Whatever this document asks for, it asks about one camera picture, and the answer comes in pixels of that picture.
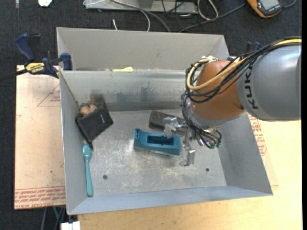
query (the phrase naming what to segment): gray metal bin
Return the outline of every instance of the gray metal bin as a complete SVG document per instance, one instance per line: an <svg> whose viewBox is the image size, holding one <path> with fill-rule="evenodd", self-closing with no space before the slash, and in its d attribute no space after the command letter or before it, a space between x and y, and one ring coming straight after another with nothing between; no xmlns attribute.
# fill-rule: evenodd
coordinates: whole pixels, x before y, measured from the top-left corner
<svg viewBox="0 0 307 230"><path fill-rule="evenodd" d="M225 123L218 149L185 157L134 150L134 129L148 127L152 110L180 116L185 69L201 56L228 57L222 35L58 28L58 52L72 71L60 72L67 212L70 215L272 195L244 115ZM133 72L110 69L133 67ZM94 196L86 194L83 138L75 124L80 105L103 96L114 124L94 142L90 161Z"/></svg>

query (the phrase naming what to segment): teal plastic spoon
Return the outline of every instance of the teal plastic spoon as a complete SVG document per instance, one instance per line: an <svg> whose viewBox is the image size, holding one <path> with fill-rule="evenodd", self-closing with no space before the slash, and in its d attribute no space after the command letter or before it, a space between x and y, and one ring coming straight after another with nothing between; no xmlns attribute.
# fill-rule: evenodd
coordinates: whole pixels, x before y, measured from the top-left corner
<svg viewBox="0 0 307 230"><path fill-rule="evenodd" d="M88 196L93 196L93 185L92 185L92 178L91 178L91 171L90 171L90 160L92 158L92 148L90 147L89 144L84 144L83 145L83 150L82 150L83 158L85 161L85 173L86 173L86 189L87 189L87 195Z"/></svg>

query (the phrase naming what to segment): yellow cable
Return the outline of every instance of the yellow cable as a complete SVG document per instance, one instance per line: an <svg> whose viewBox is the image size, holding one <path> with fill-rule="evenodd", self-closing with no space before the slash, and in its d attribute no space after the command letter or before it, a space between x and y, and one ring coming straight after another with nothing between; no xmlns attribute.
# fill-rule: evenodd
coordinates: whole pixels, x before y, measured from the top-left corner
<svg viewBox="0 0 307 230"><path fill-rule="evenodd" d="M277 45L282 45L282 44L288 44L288 43L302 43L302 39L287 39L287 40L284 40L284 41L281 41L279 43L276 43L274 44L274 46L277 46ZM205 59L206 61L202 61L200 60L199 62L203 63L203 62L207 62L209 61L210 59ZM200 65L200 63L196 63L193 68L191 69L191 71L189 72L188 74L188 77L187 77L187 87L190 89L190 90L200 90L202 88L205 88L207 87L209 84L213 83L215 80L217 80L218 78L220 78L221 76L227 74L228 72L230 72L231 70L233 70L234 68L236 68L238 65L240 65L245 59L242 59L238 62L236 62L235 64L231 65L229 68L227 68L226 70L222 71L221 73L217 74L215 77L213 77L212 79L206 81L205 83L201 84L201 85L198 85L198 86L193 86L190 84L190 80L191 80L191 76L193 74L193 72L197 69L197 67Z"/></svg>

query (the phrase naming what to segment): black pouch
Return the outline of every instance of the black pouch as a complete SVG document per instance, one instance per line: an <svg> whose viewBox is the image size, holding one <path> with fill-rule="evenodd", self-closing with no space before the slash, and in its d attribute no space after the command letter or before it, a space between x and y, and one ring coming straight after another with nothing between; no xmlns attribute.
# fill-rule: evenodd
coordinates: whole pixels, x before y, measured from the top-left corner
<svg viewBox="0 0 307 230"><path fill-rule="evenodd" d="M113 124L113 120L106 104L103 103L90 114L77 116L76 123L85 140L91 144L97 136Z"/></svg>

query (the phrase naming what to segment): orange handheld device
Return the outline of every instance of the orange handheld device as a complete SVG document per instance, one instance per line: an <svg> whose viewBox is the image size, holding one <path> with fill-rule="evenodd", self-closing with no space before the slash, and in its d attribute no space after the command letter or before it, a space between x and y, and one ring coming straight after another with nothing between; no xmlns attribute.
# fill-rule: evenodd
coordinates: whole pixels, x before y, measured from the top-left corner
<svg viewBox="0 0 307 230"><path fill-rule="evenodd" d="M280 0L247 0L247 2L263 18L272 17L283 9Z"/></svg>

